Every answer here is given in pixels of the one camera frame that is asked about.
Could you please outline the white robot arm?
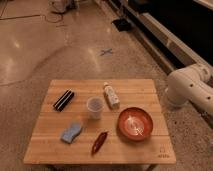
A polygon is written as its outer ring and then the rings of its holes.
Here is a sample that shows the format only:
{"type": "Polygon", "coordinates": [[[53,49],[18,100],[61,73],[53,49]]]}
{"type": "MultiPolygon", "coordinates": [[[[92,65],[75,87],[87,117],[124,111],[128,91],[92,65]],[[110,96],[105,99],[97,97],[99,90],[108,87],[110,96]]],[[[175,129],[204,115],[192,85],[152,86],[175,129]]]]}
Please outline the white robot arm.
{"type": "Polygon", "coordinates": [[[165,96],[170,105],[182,107],[191,101],[213,116],[213,87],[210,69],[202,63],[196,63],[171,72],[167,77],[165,96]]]}

